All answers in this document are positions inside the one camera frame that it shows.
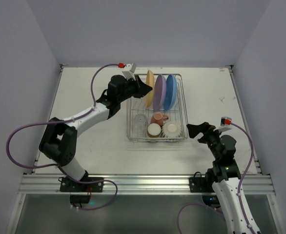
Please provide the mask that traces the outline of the clear glass tumbler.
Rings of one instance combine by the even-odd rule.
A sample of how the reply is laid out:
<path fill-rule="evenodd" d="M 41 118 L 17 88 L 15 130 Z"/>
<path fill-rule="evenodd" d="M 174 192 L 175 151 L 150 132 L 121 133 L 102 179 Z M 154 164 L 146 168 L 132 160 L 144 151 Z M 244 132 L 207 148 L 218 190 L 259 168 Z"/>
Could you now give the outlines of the clear glass tumbler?
<path fill-rule="evenodd" d="M 145 137 L 148 126 L 148 119 L 144 114 L 138 114 L 133 120 L 133 137 Z"/>

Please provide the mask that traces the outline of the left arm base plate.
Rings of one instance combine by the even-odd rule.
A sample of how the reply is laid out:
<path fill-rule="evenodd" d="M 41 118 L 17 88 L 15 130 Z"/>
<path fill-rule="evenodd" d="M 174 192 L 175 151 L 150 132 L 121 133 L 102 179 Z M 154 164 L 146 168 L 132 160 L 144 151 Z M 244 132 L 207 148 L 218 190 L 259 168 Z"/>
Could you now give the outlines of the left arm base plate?
<path fill-rule="evenodd" d="M 89 177 L 82 178 L 80 183 L 74 182 L 68 177 L 59 177 L 58 181 L 61 183 L 60 191 L 68 193 L 101 193 L 103 190 L 103 177 Z"/>

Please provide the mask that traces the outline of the blue plate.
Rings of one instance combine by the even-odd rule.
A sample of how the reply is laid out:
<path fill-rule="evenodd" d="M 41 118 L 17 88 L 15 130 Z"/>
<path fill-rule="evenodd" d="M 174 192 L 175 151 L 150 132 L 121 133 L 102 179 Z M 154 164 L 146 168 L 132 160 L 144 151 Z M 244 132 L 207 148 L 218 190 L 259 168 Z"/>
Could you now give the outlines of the blue plate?
<path fill-rule="evenodd" d="M 165 111 L 169 111 L 175 104 L 178 93 L 178 85 L 176 77 L 170 74 L 166 80 L 166 95 L 163 103 Z"/>

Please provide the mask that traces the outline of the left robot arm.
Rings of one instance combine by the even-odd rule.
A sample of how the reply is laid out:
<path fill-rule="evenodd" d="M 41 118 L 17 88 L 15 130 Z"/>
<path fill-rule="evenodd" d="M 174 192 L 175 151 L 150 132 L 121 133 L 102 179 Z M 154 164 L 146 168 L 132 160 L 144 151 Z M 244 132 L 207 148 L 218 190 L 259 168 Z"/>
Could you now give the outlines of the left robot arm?
<path fill-rule="evenodd" d="M 123 101 L 131 97 L 142 98 L 152 90 L 138 75 L 130 79 L 114 75 L 95 106 L 80 113 L 82 118 L 73 116 L 70 123 L 56 117 L 49 121 L 39 144 L 40 152 L 53 160 L 72 181 L 86 184 L 88 173 L 75 158 L 77 138 L 94 125 L 113 117 Z"/>

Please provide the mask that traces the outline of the purple plate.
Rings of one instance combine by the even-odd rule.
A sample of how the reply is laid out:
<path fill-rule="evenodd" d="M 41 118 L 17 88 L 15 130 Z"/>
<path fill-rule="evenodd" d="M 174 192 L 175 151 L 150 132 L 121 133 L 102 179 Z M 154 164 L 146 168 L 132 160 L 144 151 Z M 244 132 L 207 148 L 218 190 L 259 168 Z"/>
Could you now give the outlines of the purple plate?
<path fill-rule="evenodd" d="M 166 95 L 166 79 L 164 75 L 159 74 L 157 76 L 154 86 L 154 97 L 153 97 L 153 109 L 159 111 L 163 106 Z"/>

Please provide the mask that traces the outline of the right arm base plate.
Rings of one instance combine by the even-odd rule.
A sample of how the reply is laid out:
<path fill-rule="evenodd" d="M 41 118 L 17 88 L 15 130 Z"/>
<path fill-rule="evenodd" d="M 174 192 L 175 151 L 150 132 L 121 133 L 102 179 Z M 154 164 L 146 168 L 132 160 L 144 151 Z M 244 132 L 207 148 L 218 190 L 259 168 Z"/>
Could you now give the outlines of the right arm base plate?
<path fill-rule="evenodd" d="M 202 175 L 201 172 L 195 172 L 189 179 L 189 190 L 191 193 L 213 193 L 213 180 L 208 174 Z"/>

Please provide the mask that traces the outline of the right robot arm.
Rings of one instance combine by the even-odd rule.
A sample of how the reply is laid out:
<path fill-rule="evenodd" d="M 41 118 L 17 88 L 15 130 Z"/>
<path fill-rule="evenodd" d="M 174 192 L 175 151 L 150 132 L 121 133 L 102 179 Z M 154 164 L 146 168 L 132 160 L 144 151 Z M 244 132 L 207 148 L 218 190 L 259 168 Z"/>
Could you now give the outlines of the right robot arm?
<path fill-rule="evenodd" d="M 246 173 L 241 174 L 234 159 L 236 140 L 222 134 L 233 125 L 231 119 L 226 117 L 222 118 L 219 128 L 208 122 L 186 125 L 190 138 L 203 134 L 198 142 L 206 144 L 215 158 L 212 168 L 207 170 L 204 177 L 190 178 L 190 190 L 194 191 L 192 184 L 213 190 L 223 211 L 229 234 L 260 234 L 261 230 L 252 216 L 242 188 Z"/>

